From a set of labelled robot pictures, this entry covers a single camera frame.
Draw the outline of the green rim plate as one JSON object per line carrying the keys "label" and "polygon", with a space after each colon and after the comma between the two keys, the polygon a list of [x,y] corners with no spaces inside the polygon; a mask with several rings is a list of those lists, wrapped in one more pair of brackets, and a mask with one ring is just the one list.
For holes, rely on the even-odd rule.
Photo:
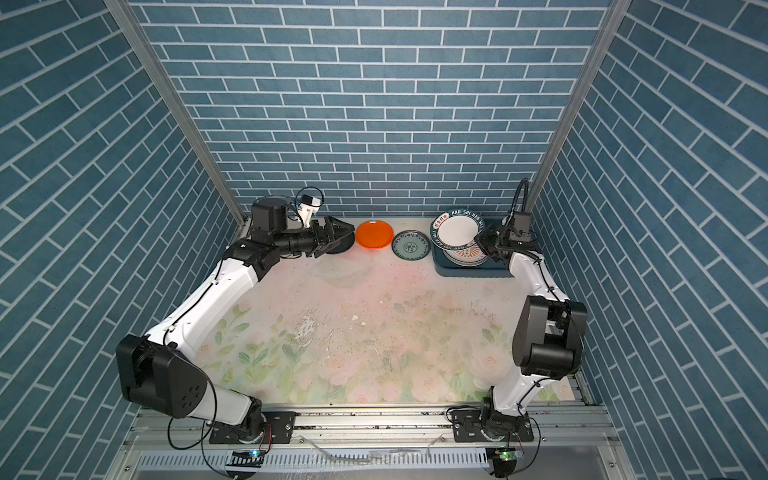
{"label": "green rim plate", "polygon": [[485,228],[482,216],[470,209],[453,208],[439,214],[430,225],[430,238],[444,251],[469,248]]}

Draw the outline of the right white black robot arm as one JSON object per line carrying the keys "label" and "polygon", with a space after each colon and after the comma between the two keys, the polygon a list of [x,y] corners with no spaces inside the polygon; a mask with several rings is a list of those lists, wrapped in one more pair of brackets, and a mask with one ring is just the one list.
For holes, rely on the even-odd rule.
{"label": "right white black robot arm", "polygon": [[579,370],[588,311],[557,286],[533,244],[512,240],[508,228],[487,227],[475,241],[490,259],[504,263],[526,293],[512,338],[515,369],[484,400],[487,418],[522,417],[542,388]]}

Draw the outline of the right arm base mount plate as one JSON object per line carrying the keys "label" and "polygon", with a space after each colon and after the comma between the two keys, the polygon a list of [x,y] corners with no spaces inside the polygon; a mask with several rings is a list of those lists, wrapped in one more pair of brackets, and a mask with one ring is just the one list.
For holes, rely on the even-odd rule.
{"label": "right arm base mount plate", "polygon": [[533,425],[527,416],[492,412],[488,418],[477,408],[451,408],[445,412],[457,443],[531,442]]}

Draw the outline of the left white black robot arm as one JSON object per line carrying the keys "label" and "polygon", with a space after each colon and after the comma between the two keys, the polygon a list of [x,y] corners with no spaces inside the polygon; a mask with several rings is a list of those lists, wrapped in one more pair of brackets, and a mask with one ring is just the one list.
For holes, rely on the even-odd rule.
{"label": "left white black robot arm", "polygon": [[173,418],[259,425],[258,399],[214,385],[193,360],[224,314],[280,261],[318,258],[353,238],[355,228],[347,222],[314,219],[323,202],[308,195],[298,203],[256,200],[247,234],[225,250],[212,274],[158,325],[119,342],[123,397]]}

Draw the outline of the orange sunburst plate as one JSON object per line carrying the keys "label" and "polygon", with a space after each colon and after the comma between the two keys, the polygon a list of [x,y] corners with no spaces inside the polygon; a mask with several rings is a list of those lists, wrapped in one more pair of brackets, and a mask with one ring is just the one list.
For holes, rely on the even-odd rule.
{"label": "orange sunburst plate", "polygon": [[488,256],[476,244],[462,250],[444,250],[444,254],[451,262],[462,267],[476,267],[488,259]]}

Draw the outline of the black plate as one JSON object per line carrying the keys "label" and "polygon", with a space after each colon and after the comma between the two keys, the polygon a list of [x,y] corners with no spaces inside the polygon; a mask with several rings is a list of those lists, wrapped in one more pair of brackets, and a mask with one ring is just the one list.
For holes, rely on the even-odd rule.
{"label": "black plate", "polygon": [[327,254],[341,254],[348,251],[355,244],[354,231],[338,231],[336,232],[334,240],[331,242],[330,247],[326,251]]}

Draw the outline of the small blue patterned plate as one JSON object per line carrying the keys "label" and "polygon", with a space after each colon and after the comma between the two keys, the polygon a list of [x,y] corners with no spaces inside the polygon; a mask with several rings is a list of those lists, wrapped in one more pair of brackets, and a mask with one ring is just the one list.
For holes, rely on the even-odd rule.
{"label": "small blue patterned plate", "polygon": [[394,236],[391,249],[401,260],[418,261],[430,253],[431,241],[422,232],[404,230]]}

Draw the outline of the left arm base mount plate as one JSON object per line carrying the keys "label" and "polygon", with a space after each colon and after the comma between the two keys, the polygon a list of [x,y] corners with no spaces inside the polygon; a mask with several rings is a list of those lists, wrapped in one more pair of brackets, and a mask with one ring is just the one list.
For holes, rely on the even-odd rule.
{"label": "left arm base mount plate", "polygon": [[257,418],[256,436],[251,436],[244,427],[215,422],[209,442],[213,445],[289,444],[295,419],[296,413],[291,411],[262,412]]}

